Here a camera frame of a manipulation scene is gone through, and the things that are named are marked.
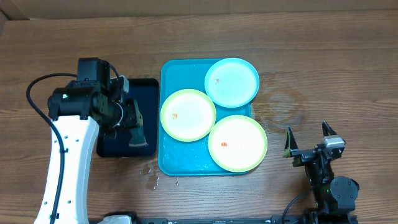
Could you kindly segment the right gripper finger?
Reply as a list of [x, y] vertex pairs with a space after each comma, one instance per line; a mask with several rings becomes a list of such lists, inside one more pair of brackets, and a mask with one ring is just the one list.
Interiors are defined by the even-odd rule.
[[294, 157], [298, 153], [299, 149], [294, 138], [291, 127], [288, 126], [286, 130], [286, 141], [284, 151], [282, 153], [283, 157]]
[[331, 128], [331, 126], [326, 122], [322, 122], [322, 131], [324, 136], [333, 136], [337, 133]]

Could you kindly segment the green plate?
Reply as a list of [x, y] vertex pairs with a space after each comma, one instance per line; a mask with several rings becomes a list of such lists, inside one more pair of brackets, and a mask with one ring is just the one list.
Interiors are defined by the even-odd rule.
[[215, 104], [199, 90], [176, 91], [161, 106], [160, 123], [178, 141], [197, 141], [209, 134], [216, 123]]
[[247, 172], [265, 158], [268, 142], [262, 126], [243, 115], [231, 115], [218, 121], [210, 131], [208, 150], [222, 169]]

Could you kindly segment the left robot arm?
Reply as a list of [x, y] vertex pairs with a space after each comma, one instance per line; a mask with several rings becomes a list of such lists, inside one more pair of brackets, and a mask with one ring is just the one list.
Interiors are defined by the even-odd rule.
[[45, 192], [36, 223], [88, 223], [87, 190], [97, 137], [132, 131], [145, 144], [143, 120], [136, 100], [126, 100], [129, 81], [100, 58], [80, 58], [74, 79], [49, 96], [48, 115], [26, 97], [52, 130]]

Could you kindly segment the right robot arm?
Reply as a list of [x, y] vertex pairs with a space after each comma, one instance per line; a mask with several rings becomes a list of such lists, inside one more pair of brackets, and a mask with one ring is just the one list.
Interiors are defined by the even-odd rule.
[[310, 190], [294, 198], [282, 214], [299, 199], [313, 192], [316, 208], [306, 209], [304, 223], [354, 223], [350, 215], [355, 210], [359, 184], [348, 177], [335, 177], [331, 162], [339, 159], [345, 149], [346, 141], [329, 124], [322, 122], [323, 138], [313, 149], [300, 150], [291, 128], [287, 128], [286, 142], [282, 156], [292, 158], [294, 167], [303, 166], [310, 181]]

